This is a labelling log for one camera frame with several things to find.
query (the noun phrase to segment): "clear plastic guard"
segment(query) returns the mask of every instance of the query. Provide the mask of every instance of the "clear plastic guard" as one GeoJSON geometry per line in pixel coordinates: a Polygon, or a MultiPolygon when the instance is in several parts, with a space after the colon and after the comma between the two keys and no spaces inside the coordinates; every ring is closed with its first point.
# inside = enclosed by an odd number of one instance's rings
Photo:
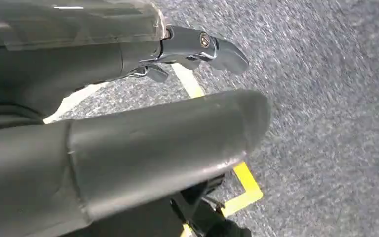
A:
{"type": "Polygon", "coordinates": [[[150,0],[0,0],[8,50],[160,41],[165,20],[150,0]]]}

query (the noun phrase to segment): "yellow floor line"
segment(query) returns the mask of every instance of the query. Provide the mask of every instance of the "yellow floor line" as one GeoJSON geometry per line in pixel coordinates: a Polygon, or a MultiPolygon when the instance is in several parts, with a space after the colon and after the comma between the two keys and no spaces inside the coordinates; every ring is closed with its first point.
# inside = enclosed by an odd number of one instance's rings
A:
{"type": "MultiPolygon", "coordinates": [[[[186,69],[178,63],[172,64],[172,68],[191,98],[205,95],[191,70],[186,69]]],[[[243,162],[237,165],[233,170],[246,192],[225,203],[225,207],[222,209],[225,217],[235,214],[264,196],[246,163],[243,162]]],[[[185,224],[181,237],[189,236],[191,236],[191,227],[185,224]]]]}
{"type": "Polygon", "coordinates": [[[242,183],[245,191],[250,192],[259,189],[258,183],[255,181],[255,178],[252,176],[252,173],[245,162],[239,164],[238,166],[235,166],[233,168],[233,171],[235,172],[239,181],[242,183]]]}

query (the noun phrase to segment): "silver bolt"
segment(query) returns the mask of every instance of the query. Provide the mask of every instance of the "silver bolt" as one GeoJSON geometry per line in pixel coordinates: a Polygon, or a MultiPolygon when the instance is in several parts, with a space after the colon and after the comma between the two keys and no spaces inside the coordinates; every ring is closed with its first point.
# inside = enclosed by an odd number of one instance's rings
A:
{"type": "Polygon", "coordinates": [[[200,43],[203,48],[208,48],[208,46],[210,46],[210,37],[207,33],[203,32],[200,34],[200,43]]]}

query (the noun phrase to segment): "white floor line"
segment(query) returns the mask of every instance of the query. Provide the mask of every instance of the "white floor line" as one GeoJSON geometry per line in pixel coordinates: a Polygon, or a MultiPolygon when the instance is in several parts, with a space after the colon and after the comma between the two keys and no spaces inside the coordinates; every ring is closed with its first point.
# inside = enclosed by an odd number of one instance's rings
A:
{"type": "Polygon", "coordinates": [[[59,117],[66,113],[67,111],[71,110],[73,107],[78,105],[82,100],[86,99],[88,96],[92,95],[95,93],[97,90],[101,89],[102,87],[106,86],[107,83],[101,83],[98,85],[89,85],[86,88],[77,91],[70,96],[66,97],[62,103],[60,104],[59,108],[57,111],[52,114],[51,116],[47,117],[44,119],[44,123],[52,123],[54,121],[59,120],[59,117]]]}

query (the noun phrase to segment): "gray carpet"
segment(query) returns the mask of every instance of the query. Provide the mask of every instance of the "gray carpet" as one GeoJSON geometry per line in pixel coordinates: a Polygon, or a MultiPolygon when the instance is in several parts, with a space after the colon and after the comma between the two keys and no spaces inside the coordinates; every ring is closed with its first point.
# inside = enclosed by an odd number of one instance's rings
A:
{"type": "MultiPolygon", "coordinates": [[[[271,130],[248,161],[265,196],[232,219],[256,237],[379,236],[379,0],[157,0],[169,23],[238,44],[242,76],[202,65],[207,93],[259,90],[271,130]]],[[[110,83],[66,118],[187,98],[176,77],[110,83]]],[[[214,196],[243,192],[234,175],[214,196]]]]}

